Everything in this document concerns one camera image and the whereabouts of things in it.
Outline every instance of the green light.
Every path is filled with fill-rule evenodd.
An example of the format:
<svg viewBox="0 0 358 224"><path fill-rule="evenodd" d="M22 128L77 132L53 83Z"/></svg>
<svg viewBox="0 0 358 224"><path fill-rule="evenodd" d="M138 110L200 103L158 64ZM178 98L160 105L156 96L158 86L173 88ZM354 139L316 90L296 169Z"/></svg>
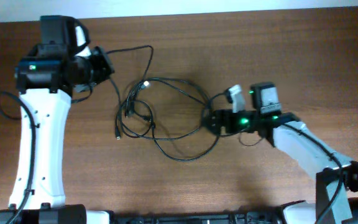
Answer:
<svg viewBox="0 0 358 224"><path fill-rule="evenodd" d="M247 119L247 118L242 118L241 120L240 120L240 123L241 124L247 124L249 122L249 120Z"/></svg>

